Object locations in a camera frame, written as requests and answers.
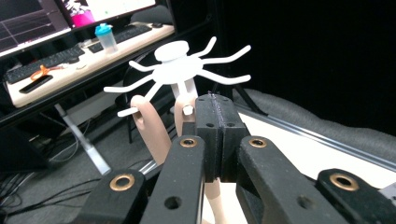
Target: blue bottle cap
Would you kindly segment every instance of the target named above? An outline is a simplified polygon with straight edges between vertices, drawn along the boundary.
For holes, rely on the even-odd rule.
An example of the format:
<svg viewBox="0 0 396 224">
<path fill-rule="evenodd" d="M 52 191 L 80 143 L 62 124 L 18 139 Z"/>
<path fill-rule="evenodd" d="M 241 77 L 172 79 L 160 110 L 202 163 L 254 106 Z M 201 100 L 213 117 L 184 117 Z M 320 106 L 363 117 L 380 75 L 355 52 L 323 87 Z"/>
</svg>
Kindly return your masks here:
<svg viewBox="0 0 396 224">
<path fill-rule="evenodd" d="M 95 28 L 96 35 L 107 35 L 108 33 L 111 33 L 111 26 L 106 23 L 101 23 Z"/>
</svg>

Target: keyboard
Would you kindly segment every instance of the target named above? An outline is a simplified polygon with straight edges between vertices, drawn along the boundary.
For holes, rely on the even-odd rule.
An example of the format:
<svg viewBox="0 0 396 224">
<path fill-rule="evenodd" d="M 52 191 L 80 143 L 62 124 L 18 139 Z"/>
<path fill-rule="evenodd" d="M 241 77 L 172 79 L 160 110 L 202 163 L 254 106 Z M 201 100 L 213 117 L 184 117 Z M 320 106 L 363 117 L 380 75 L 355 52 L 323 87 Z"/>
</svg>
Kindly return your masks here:
<svg viewBox="0 0 396 224">
<path fill-rule="evenodd" d="M 34 63 L 29 63 L 25 66 L 13 69 L 4 75 L 5 80 L 9 84 L 14 84 L 27 77 L 31 76 L 34 72 L 40 70 L 40 65 L 43 64 L 46 67 L 53 67 L 61 63 L 67 63 L 71 58 L 77 58 L 78 56 L 84 54 L 79 46 L 74 46 L 71 49 L 66 49 L 53 54 L 47 58 L 40 59 Z"/>
<path fill-rule="evenodd" d="M 140 25 L 140 26 L 130 25 L 125 27 L 125 30 L 114 34 L 114 39 L 116 40 L 116 43 L 119 44 L 125 40 L 134 38 L 135 36 L 142 35 L 143 33 L 148 32 L 150 30 L 152 30 L 152 28 L 146 25 Z M 96 53 L 103 50 L 103 47 L 100 44 L 100 42 L 98 42 L 96 44 L 90 45 L 88 49 L 92 53 Z"/>
</svg>

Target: spider-shaped object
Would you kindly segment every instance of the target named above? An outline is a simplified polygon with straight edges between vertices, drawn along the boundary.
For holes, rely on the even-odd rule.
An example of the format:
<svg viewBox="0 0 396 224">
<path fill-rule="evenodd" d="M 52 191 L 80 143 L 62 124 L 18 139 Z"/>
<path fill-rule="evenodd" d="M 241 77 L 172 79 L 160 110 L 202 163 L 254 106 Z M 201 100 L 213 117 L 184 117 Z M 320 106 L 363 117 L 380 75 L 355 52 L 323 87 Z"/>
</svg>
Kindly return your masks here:
<svg viewBox="0 0 396 224">
<path fill-rule="evenodd" d="M 210 52 L 210 50 L 212 50 L 215 42 L 216 38 L 212 37 L 203 51 L 194 53 L 191 56 L 187 56 L 187 52 L 189 51 L 189 44 L 186 41 L 175 41 L 163 45 L 156 49 L 154 52 L 155 58 L 157 59 L 157 61 L 162 62 L 161 64 L 145 67 L 134 61 L 129 62 L 129 65 L 141 72 L 153 71 L 151 75 L 143 77 L 142 79 L 136 81 L 136 83 L 130 86 L 105 87 L 104 91 L 132 91 L 139 86 L 145 84 L 146 82 L 154 80 L 155 84 L 145 95 L 145 98 L 150 101 L 162 85 L 171 85 L 175 98 L 177 98 L 180 94 L 187 93 L 198 96 L 193 81 L 193 78 L 195 76 L 206 77 L 210 80 L 216 81 L 224 85 L 233 85 L 249 81 L 250 75 L 245 75 L 242 77 L 222 77 L 203 69 L 204 64 L 230 63 L 232 61 L 235 61 L 251 49 L 250 46 L 246 46 L 236 52 L 234 55 L 226 58 L 200 59 L 200 57 L 206 55 Z M 118 113 L 118 116 L 128 116 L 137 111 L 138 110 L 136 107 L 131 107 L 129 109 L 120 111 Z"/>
</svg>

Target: monitor screen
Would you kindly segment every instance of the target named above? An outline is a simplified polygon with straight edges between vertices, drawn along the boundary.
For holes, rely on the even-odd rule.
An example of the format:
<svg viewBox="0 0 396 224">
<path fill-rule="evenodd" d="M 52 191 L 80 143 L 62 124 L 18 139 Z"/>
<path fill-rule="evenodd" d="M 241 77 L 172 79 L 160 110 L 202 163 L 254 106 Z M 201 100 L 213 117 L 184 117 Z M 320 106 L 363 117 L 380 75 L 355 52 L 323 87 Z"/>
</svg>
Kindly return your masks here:
<svg viewBox="0 0 396 224">
<path fill-rule="evenodd" d="M 155 5 L 155 0 L 61 0 L 73 28 L 83 27 Z"/>
<path fill-rule="evenodd" d="M 70 31 L 53 0 L 2 0 L 0 58 Z"/>
</svg>

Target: monitor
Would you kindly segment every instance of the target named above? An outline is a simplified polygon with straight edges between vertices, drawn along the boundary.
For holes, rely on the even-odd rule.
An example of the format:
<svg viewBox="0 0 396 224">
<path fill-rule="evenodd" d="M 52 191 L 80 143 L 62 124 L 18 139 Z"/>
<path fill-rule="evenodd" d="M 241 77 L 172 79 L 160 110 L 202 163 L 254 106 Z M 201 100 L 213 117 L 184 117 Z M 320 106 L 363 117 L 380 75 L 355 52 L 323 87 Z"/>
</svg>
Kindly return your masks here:
<svg viewBox="0 0 396 224">
<path fill-rule="evenodd" d="M 72 28 L 86 27 L 100 22 L 131 15 L 155 6 L 155 0 L 59 0 Z"/>
<path fill-rule="evenodd" d="M 2 0 L 0 58 L 69 32 L 62 11 L 53 0 Z"/>
</svg>

